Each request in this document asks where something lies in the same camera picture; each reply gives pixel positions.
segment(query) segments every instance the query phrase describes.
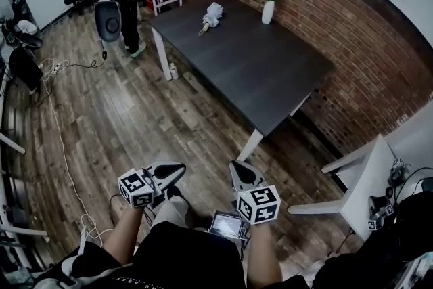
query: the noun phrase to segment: potted plant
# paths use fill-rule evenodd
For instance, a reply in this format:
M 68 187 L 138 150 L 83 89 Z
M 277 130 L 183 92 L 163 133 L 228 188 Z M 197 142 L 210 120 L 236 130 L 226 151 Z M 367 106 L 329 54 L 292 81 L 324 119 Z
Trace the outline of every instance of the potted plant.
M 275 7 L 275 1 L 276 0 L 267 0 L 267 2 L 265 3 L 265 6 L 263 7 L 262 22 L 264 24 L 271 23 L 273 10 Z

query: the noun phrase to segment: white cloth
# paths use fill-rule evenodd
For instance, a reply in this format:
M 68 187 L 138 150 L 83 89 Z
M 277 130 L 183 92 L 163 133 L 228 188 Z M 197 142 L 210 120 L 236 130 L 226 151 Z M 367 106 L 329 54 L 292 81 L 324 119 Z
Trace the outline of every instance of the white cloth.
M 180 196 L 173 196 L 169 201 L 165 202 L 158 214 L 156 215 L 152 227 L 163 221 L 169 221 L 178 227 L 187 227 L 185 223 L 185 215 L 188 211 L 188 203 Z
M 223 15 L 223 7 L 217 3 L 212 3 L 208 7 L 208 13 L 203 16 L 203 24 L 209 23 L 211 28 L 218 25 L 218 19 Z
M 16 26 L 18 27 L 18 29 L 20 29 L 22 32 L 25 32 L 26 34 L 34 35 L 38 32 L 38 28 L 29 21 L 19 21 Z

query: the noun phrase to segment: table top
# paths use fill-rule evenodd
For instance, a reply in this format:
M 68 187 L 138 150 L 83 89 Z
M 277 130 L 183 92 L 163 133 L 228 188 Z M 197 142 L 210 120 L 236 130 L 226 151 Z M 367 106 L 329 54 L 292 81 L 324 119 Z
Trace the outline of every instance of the table top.
M 199 37 L 213 2 L 223 6 L 223 17 Z M 264 136 L 333 67 L 294 33 L 275 22 L 263 24 L 260 12 L 238 0 L 192 1 L 153 18 L 151 25 Z

